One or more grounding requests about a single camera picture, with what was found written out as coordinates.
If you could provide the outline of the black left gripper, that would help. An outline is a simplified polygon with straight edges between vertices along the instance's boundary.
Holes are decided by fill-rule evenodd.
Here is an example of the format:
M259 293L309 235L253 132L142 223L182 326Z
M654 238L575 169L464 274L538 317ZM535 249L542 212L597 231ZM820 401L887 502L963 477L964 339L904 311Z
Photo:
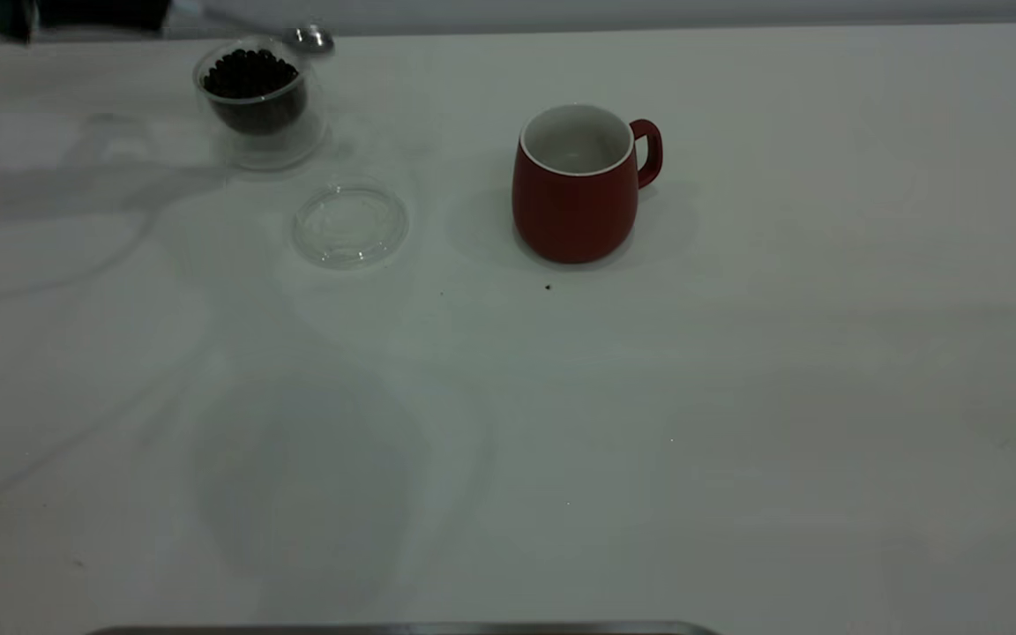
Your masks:
M167 1L36 1L43 29L101 28L156 33L167 17ZM34 0L0 0L0 40L29 43Z

